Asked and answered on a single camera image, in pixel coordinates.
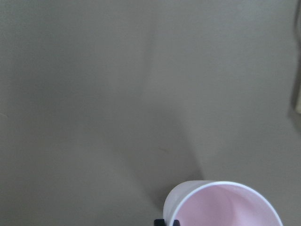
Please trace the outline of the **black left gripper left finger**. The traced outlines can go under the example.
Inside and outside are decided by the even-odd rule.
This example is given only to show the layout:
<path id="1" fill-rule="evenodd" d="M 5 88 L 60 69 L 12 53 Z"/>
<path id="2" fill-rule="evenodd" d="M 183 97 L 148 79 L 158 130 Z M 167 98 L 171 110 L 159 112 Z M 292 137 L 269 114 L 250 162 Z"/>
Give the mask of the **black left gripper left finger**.
<path id="1" fill-rule="evenodd" d="M 153 222 L 154 226 L 165 226 L 165 220 L 164 219 L 155 219 Z"/>

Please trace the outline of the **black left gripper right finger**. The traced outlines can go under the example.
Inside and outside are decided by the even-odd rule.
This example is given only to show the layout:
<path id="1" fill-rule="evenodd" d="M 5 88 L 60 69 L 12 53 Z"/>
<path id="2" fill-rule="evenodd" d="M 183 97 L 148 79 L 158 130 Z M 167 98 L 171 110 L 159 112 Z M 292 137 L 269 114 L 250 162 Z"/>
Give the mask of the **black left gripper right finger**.
<path id="1" fill-rule="evenodd" d="M 174 222 L 173 222 L 173 226 L 180 226 L 180 222 L 179 222 L 179 220 L 174 220 Z"/>

